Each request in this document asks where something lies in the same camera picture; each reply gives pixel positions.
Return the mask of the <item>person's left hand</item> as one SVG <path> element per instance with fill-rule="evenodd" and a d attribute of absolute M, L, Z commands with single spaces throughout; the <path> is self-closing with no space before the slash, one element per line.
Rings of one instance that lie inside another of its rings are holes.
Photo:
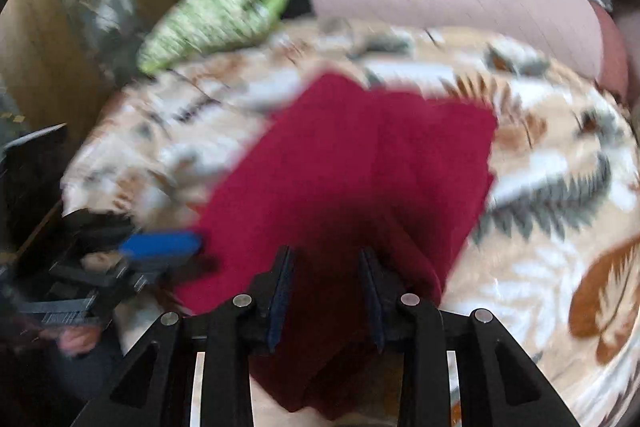
<path fill-rule="evenodd" d="M 43 329 L 39 336 L 52 340 L 66 355 L 83 355 L 96 347 L 102 335 L 100 326 L 65 326 Z"/>

